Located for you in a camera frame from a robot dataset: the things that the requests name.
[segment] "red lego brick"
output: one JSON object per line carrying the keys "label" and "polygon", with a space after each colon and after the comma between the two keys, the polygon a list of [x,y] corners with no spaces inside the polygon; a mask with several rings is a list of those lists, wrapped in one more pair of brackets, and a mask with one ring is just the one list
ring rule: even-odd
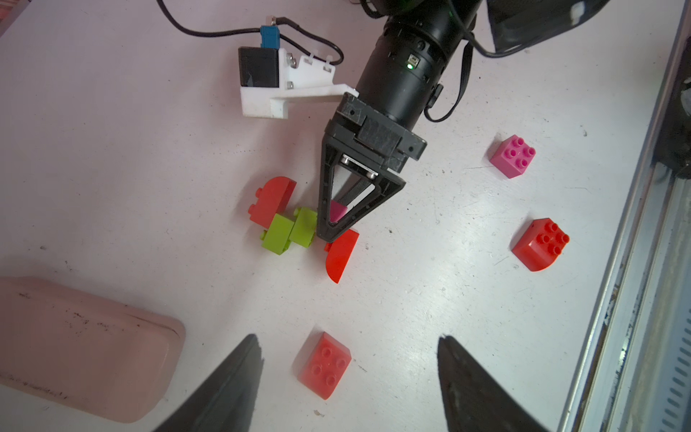
{"label": "red lego brick", "polygon": [[350,350],[324,332],[298,379],[326,400],[341,381],[351,359]]}
{"label": "red lego brick", "polygon": [[536,219],[512,252],[531,272],[544,270],[561,255],[569,236],[550,218]]}
{"label": "red lego brick", "polygon": [[274,214],[283,213],[295,189],[295,182],[288,177],[274,177],[264,187],[257,189],[257,203],[250,205],[249,219],[266,229],[271,227]]}
{"label": "red lego brick", "polygon": [[327,243],[324,250],[329,252],[326,256],[326,272],[335,283],[341,281],[343,271],[346,269],[355,243],[360,237],[357,231],[349,229],[342,236],[338,237],[333,243]]}
{"label": "red lego brick", "polygon": [[535,157],[535,149],[514,135],[504,141],[489,160],[508,178],[523,174]]}

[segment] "lego stud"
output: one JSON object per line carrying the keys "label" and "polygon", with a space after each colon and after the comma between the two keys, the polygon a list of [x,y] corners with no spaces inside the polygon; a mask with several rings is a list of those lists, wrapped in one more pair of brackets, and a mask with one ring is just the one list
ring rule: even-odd
{"label": "lego stud", "polygon": [[555,245],[549,245],[547,247],[547,251],[552,255],[560,255],[561,254],[561,247],[555,246]]}

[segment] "white table surface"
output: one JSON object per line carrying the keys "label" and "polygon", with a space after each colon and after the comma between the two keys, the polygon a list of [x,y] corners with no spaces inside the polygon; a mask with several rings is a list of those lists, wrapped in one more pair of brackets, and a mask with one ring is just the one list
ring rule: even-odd
{"label": "white table surface", "polygon": [[[342,47],[335,82],[352,86],[384,24],[346,0],[169,3],[197,30],[288,16]],[[316,205],[335,104],[293,106],[288,121],[244,118],[237,48],[258,35],[190,37],[153,0],[34,0],[0,38],[0,274],[178,318],[187,340],[165,398],[139,422],[2,387],[0,430],[149,431],[251,332],[265,358],[253,431],[446,430],[440,335],[555,429],[682,3],[613,0],[523,53],[476,55],[454,116],[415,127],[427,150],[403,170],[406,188],[356,225],[335,285],[323,241],[276,256],[247,215],[274,176],[298,183],[290,209]],[[455,99],[459,71],[456,55],[435,115]],[[486,152],[514,133],[537,156],[507,180]],[[531,273],[509,245],[544,217],[572,241]],[[353,356],[328,401],[292,374],[318,329]]]}

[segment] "pink container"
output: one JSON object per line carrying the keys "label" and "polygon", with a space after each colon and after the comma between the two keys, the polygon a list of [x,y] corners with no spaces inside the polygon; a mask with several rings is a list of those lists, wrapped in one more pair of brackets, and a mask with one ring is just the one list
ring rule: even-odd
{"label": "pink container", "polygon": [[116,422],[144,417],[178,363],[176,319],[42,279],[0,278],[0,384]]}

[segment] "white 3d-printed bracket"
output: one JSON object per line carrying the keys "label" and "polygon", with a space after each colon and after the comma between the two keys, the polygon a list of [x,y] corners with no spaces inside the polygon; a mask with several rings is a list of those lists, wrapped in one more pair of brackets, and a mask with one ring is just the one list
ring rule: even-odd
{"label": "white 3d-printed bracket", "polygon": [[285,48],[278,50],[278,88],[240,87],[246,117],[288,118],[288,102],[338,102],[344,93],[358,96],[346,84],[334,84],[336,66],[313,57],[295,61]]}

